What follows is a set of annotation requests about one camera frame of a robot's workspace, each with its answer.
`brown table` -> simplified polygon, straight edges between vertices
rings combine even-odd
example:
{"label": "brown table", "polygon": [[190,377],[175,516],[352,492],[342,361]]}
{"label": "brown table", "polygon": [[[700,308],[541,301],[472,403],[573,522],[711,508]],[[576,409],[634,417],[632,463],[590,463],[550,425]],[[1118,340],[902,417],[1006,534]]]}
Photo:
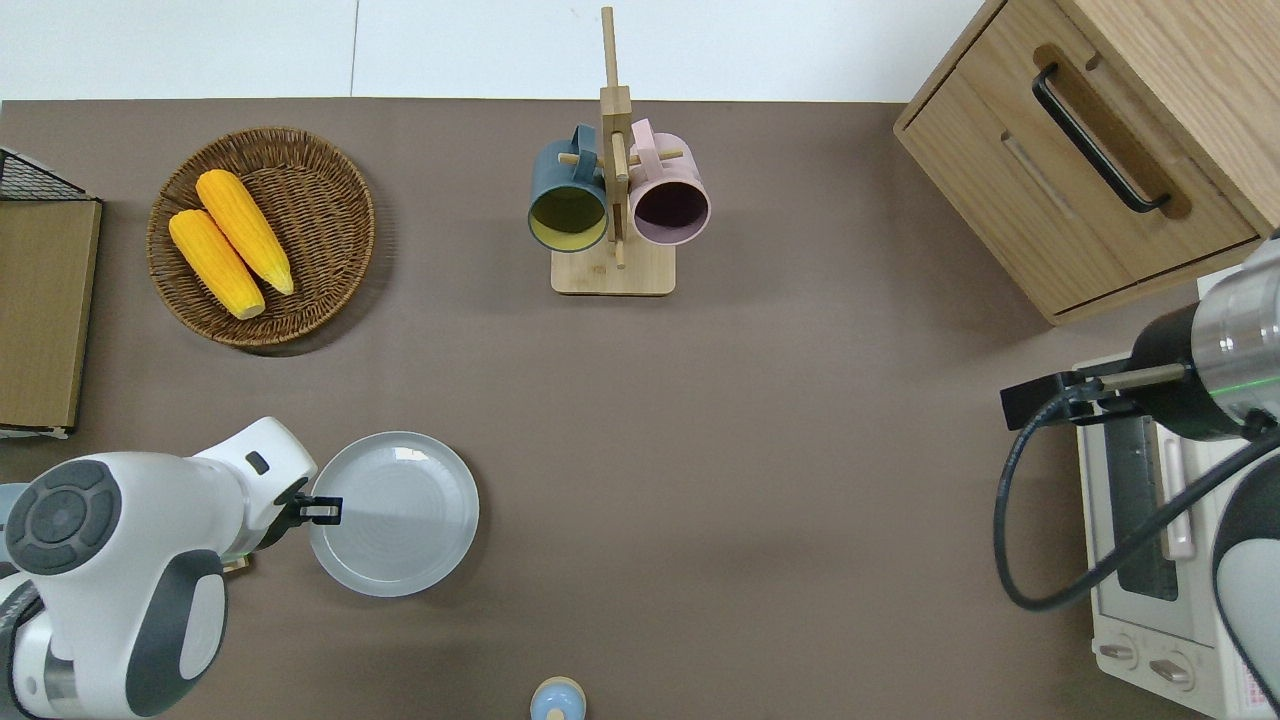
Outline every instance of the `brown table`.
{"label": "brown table", "polygon": [[[596,110],[4,104],[0,142],[106,208],[81,429],[5,441],[0,480],[275,415],[320,464],[430,434],[480,487],[467,560],[412,597],[340,587],[305,532],[257,555],[166,716],[518,719],[553,674],[602,720],[1193,716],[1097,670],[1087,606],[1015,609],[989,538],[998,389],[1126,350],[1193,288],[1050,329],[893,141],[900,106],[637,101],[696,152],[710,225],[669,297],[563,297],[524,225],[530,163]],[[169,173],[262,124],[342,147],[379,224],[353,305],[270,357],[180,325],[145,254]],[[1012,560],[1047,591],[1084,565],[1070,430],[1020,478]]]}

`mug handle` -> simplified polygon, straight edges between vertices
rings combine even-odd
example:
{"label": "mug handle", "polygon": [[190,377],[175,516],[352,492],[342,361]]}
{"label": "mug handle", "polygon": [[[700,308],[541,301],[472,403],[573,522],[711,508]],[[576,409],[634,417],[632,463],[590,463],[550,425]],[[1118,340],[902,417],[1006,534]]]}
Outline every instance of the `mug handle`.
{"label": "mug handle", "polygon": [[653,126],[649,118],[631,123],[631,135],[636,141],[636,155],[640,158],[640,168],[648,179],[662,177],[662,158],[658,156],[658,140],[653,136]]}
{"label": "mug handle", "polygon": [[573,182],[591,184],[596,172],[595,155],[595,128],[586,123],[579,123],[573,131],[573,154],[577,155],[577,165],[573,167]]}

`black wire rack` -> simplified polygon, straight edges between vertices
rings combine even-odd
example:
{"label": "black wire rack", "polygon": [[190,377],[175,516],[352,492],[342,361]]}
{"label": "black wire rack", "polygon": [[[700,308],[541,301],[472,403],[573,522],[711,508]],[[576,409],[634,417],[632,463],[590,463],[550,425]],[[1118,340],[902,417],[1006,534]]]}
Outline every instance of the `black wire rack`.
{"label": "black wire rack", "polygon": [[26,158],[0,149],[0,200],[97,200]]}

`black cable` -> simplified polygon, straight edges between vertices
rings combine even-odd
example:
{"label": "black cable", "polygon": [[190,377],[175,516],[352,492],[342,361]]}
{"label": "black cable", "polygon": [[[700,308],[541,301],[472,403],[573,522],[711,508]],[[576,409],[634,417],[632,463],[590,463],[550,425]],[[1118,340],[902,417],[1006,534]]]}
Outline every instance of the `black cable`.
{"label": "black cable", "polygon": [[1009,556],[1005,544],[1005,514],[1009,507],[1009,488],[1012,484],[1014,469],[1018,468],[1018,461],[1021,459],[1023,450],[1027,447],[1027,442],[1030,439],[1032,434],[1043,427],[1046,420],[1057,413],[1062,404],[1076,400],[1083,389],[1084,388],[1062,389],[1057,396],[1046,402],[1039,411],[1036,413],[1036,415],[1032,416],[1030,421],[1023,427],[1021,432],[1019,432],[1018,437],[1014,439],[1014,446],[1009,451],[1009,459],[1005,460],[1005,469],[1000,474],[1000,487],[996,491],[993,542],[996,551],[996,571],[1000,574],[1000,584],[1005,587],[1005,593],[1014,601],[1014,603],[1024,610],[1056,610],[1080,600],[1094,585],[1105,580],[1111,573],[1115,573],[1116,569],[1134,553],[1134,551],[1158,536],[1166,525],[1174,521],[1174,518],[1185,512],[1192,505],[1196,505],[1197,501],[1208,495],[1213,488],[1222,484],[1244,468],[1257,460],[1261,460],[1268,452],[1280,447],[1280,430],[1272,429],[1261,433],[1253,442],[1249,442],[1245,447],[1242,447],[1236,452],[1231,454],[1231,456],[1226,460],[1222,460],[1211,470],[1204,473],[1204,477],[1187,486],[1187,489],[1158,507],[1149,518],[1129,533],[1128,537],[1116,543],[1115,550],[1100,560],[1098,564],[1091,568],[1087,573],[1073,580],[1071,584],[1044,597],[1028,597],[1018,589],[1018,585],[1014,584],[1014,578],[1009,574]]}

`oven knob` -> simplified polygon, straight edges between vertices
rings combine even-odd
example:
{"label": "oven knob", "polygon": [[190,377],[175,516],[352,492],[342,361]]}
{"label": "oven knob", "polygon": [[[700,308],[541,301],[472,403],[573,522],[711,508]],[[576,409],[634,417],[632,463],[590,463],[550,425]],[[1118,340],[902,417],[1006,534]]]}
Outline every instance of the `oven knob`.
{"label": "oven knob", "polygon": [[1110,642],[1094,638],[1093,652],[1102,657],[1110,657],[1129,670],[1138,666],[1138,648],[1133,644],[1133,639],[1129,635],[1120,634]]}
{"label": "oven knob", "polygon": [[1147,664],[1148,667],[1183,692],[1194,688],[1196,673],[1192,671],[1192,664],[1187,660],[1187,656],[1178,651],[1169,655],[1165,660],[1152,660]]}

